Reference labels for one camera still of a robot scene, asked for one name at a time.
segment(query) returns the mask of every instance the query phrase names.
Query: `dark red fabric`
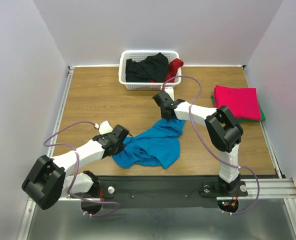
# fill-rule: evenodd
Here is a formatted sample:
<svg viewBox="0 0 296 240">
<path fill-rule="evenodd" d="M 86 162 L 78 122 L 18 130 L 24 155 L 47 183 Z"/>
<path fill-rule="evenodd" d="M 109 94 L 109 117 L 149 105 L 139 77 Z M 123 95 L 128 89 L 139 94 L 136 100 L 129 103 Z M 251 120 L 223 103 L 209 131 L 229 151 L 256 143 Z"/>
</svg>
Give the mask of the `dark red fabric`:
<svg viewBox="0 0 296 240">
<path fill-rule="evenodd" d="M 237 119 L 262 119 L 256 88 L 231 88 L 217 85 L 213 91 L 215 107 L 227 106 Z"/>
<path fill-rule="evenodd" d="M 166 76 L 166 80 L 174 77 L 177 75 L 177 71 L 180 67 L 182 67 L 184 65 L 184 62 L 181 61 L 179 58 L 176 58 L 174 60 L 172 60 L 170 63 L 169 63 L 169 70 L 168 70 L 168 73 L 167 73 L 167 76 Z"/>
</svg>

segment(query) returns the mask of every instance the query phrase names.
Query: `wooden table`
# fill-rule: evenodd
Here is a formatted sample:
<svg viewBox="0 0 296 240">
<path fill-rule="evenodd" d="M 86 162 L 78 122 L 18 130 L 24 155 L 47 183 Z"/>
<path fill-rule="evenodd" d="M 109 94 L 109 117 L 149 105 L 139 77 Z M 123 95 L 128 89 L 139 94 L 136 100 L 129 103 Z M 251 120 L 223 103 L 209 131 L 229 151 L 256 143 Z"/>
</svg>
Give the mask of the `wooden table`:
<svg viewBox="0 0 296 240">
<path fill-rule="evenodd" d="M 211 94 L 216 85 L 233 88 L 247 87 L 241 67 L 183 67 L 183 75 L 199 79 L 203 89 L 195 104 L 212 107 Z M 127 90 L 118 82 L 118 67 L 77 67 L 74 69 L 60 129 L 74 122 L 88 120 L 101 123 L 108 120 L 112 127 L 120 124 L 136 136 L 149 129 L 160 118 L 160 109 L 152 96 L 158 91 Z M 198 85 L 183 78 L 174 88 L 175 98 L 190 102 L 198 92 Z M 259 122 L 243 122 L 244 134 L 239 148 L 239 164 L 252 168 L 259 175 L 273 175 L 275 170 Z M 207 129 L 198 126 L 210 148 L 213 147 Z M 75 147 L 85 144 L 97 135 L 90 124 L 76 125 L 61 133 L 57 142 L 70 143 Z M 179 138 L 180 158 L 168 169 L 161 166 L 133 165 L 129 169 L 119 167 L 111 157 L 92 162 L 80 169 L 95 175 L 217 175 L 219 163 L 204 148 L 187 121 Z M 54 156 L 70 151 L 57 146 Z M 250 175 L 247 170 L 242 174 Z"/>
</svg>

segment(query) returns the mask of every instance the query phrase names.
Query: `white plastic basket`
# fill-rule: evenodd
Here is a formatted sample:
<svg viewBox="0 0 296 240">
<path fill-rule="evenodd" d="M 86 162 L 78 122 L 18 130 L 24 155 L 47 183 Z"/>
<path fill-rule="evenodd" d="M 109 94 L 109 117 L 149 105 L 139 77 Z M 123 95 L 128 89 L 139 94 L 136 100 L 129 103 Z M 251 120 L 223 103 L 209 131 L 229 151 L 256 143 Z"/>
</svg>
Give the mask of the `white plastic basket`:
<svg viewBox="0 0 296 240">
<path fill-rule="evenodd" d="M 136 62 L 140 62 L 146 59 L 148 56 L 153 56 L 158 53 L 162 53 L 168 58 L 170 63 L 174 59 L 179 59 L 179 54 L 176 51 L 158 51 L 158 50 L 128 50 L 121 54 L 119 63 L 119 82 L 123 84 L 128 90 L 160 90 L 162 82 L 126 82 L 126 61 L 132 59 Z M 182 68 L 178 68 L 177 76 L 182 74 Z M 174 82 L 166 83 L 167 87 L 175 87 L 182 81 L 181 77 L 178 77 Z"/>
</svg>

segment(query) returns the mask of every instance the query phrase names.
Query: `dark green cloth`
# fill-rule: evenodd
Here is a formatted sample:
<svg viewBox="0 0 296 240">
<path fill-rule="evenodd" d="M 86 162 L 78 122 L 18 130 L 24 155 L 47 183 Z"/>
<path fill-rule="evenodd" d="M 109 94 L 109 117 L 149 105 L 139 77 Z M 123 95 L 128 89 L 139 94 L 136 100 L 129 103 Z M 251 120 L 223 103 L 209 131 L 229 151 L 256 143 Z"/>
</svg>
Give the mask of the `dark green cloth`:
<svg viewBox="0 0 296 240">
<path fill-rule="evenodd" d="M 215 98 L 213 95 L 211 95 L 211 101 L 212 101 L 212 104 L 215 106 Z M 261 122 L 264 122 L 266 120 L 266 117 L 265 117 L 265 114 L 262 110 L 262 108 L 260 107 L 259 105 L 259 109 L 260 109 L 260 115 L 261 115 Z M 251 119 L 247 119 L 247 118 L 238 118 L 238 122 L 257 122 L 255 120 L 251 120 Z"/>
</svg>

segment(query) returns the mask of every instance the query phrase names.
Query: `blue cloth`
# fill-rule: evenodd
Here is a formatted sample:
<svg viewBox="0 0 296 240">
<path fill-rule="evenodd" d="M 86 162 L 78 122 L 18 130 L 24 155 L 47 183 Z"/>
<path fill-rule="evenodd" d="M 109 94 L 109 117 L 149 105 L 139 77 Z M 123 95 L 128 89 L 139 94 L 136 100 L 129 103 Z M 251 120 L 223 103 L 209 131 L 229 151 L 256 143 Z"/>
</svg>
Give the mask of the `blue cloth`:
<svg viewBox="0 0 296 240">
<path fill-rule="evenodd" d="M 178 136 L 183 134 L 184 124 L 184 120 L 161 119 L 132 140 L 127 137 L 124 150 L 112 158 L 125 169 L 133 164 L 162 166 L 166 169 L 180 156 Z"/>
</svg>

